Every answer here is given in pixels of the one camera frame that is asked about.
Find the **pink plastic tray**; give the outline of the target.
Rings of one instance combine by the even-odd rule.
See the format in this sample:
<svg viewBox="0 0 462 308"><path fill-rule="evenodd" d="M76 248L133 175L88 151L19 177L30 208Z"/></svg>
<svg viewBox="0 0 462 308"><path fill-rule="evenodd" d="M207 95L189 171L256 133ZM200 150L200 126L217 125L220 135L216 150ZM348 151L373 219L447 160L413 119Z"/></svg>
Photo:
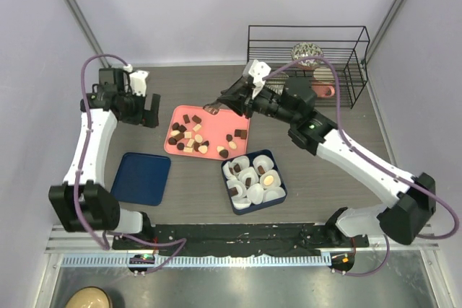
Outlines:
<svg viewBox="0 0 462 308"><path fill-rule="evenodd" d="M188 115L190 123L184 122L184 115ZM192 120L195 115L200 117L201 123ZM196 124L201 124L201 129L194 132L193 127ZM167 128L164 150L173 155L224 160L245 154L249 138L250 121L231 110L224 109L217 115L210 115L199 106L180 105L173 111ZM229 147L230 141L236 143L236 149ZM205 154L199 152L200 146L208 146L208 152ZM228 158L219 155L223 149L228 150Z"/></svg>

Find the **dark blue box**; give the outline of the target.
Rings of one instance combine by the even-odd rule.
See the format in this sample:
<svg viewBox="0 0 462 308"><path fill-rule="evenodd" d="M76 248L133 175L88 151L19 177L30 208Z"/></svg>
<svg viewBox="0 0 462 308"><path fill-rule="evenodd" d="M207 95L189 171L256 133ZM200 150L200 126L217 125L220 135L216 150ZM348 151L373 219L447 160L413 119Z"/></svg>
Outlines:
<svg viewBox="0 0 462 308"><path fill-rule="evenodd" d="M249 213L252 213L252 212L254 212L254 211L259 211L259 210L261 210L261 209L265 209L265 208L269 208L269 207L272 207L272 206L281 204L281 203L283 203L283 202L285 201L285 199L286 199L286 197L287 197L287 188L286 188L286 185L284 184L284 180L283 180L282 175L281 175L281 172L280 172L280 170L279 170L279 168L278 168L278 166L277 166L277 163L276 163L276 160L275 160L275 158L274 158L274 155L272 154L272 152L271 152L270 150L268 150L268 149L263 149L263 150L260 150L260 151L255 151L255 152L248 153L248 154L244 154L244 155L241 155L241 156L247 156L247 157L249 158L249 160L250 160L250 167L253 167L253 160L254 160L258 155L261 155L261 154L264 154L264 155L270 157L270 158L272 159L272 161L274 162L273 170L276 170L276 171L279 173L279 176L280 176L281 181L282 181L280 187L283 188L283 189L286 191L286 196L285 196L284 198L280 198L280 199L277 199L277 200L275 200L275 201L270 201L270 202L268 202L268 203L263 203L263 202L262 202L262 203L260 203L260 204L258 204L258 205L252 204L252 205L251 205L249 208L247 208L247 209L237 210L237 209L235 209L235 208L233 207L233 205L232 205L232 199L234 199L234 198L231 198L231 197L229 196L229 193L228 193L228 191L227 191L227 181L228 181L228 180L226 179L226 177L224 176L223 171L222 171L222 177L223 177L223 180L224 180L224 182L225 182L225 190L226 190L227 196L228 196L228 198L229 198L229 200L230 200L230 204L231 204L232 210L233 210L233 212L234 212L236 215L249 214ZM225 162L231 163L231 161L232 161L233 159L227 159L227 160L223 161L223 163L221 164L221 168L222 168L222 166L225 164ZM235 175L235 179L233 179L233 180L239 180L237 176L238 176L238 175Z"/></svg>

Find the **metal tongs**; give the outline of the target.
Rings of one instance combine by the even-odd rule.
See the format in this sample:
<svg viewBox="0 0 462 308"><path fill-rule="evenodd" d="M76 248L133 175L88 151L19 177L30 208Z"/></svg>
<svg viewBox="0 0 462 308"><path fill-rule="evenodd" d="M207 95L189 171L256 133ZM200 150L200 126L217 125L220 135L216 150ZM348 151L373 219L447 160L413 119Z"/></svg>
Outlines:
<svg viewBox="0 0 462 308"><path fill-rule="evenodd" d="M215 100L214 102L203 106L203 110L209 113L210 115L217 115L220 111L221 106L222 103L218 100Z"/></svg>

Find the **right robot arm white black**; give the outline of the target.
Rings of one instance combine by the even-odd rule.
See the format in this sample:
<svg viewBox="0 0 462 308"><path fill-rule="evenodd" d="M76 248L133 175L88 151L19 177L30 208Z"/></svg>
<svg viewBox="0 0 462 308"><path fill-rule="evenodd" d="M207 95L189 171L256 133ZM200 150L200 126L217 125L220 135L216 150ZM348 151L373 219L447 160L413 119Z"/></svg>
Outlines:
<svg viewBox="0 0 462 308"><path fill-rule="evenodd" d="M368 150L360 157L358 144L315 109L316 93L310 82L288 78L281 93L263 87L254 93L245 78L223 91L217 101L239 116L259 113L289 124L288 135L299 148L324 159L350 174L381 201L369 208L340 208L326 228L326 238L336 247L362 234L384 234L402 245L410 245L435 212L435 202L420 188L435 191L435 181L422 173L415 176L383 161Z"/></svg>

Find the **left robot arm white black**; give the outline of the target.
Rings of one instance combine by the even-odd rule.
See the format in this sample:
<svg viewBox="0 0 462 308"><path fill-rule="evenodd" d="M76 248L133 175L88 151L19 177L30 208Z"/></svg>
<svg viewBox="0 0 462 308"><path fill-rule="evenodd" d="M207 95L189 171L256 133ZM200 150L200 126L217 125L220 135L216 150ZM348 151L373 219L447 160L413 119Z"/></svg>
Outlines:
<svg viewBox="0 0 462 308"><path fill-rule="evenodd" d="M155 128L160 96L147 100L147 71L129 67L102 68L99 81L80 102L81 127L71 166L49 201L67 232L109 231L128 234L137 249L147 249L154 232L141 212L121 208L105 187L105 163L110 140L119 123Z"/></svg>

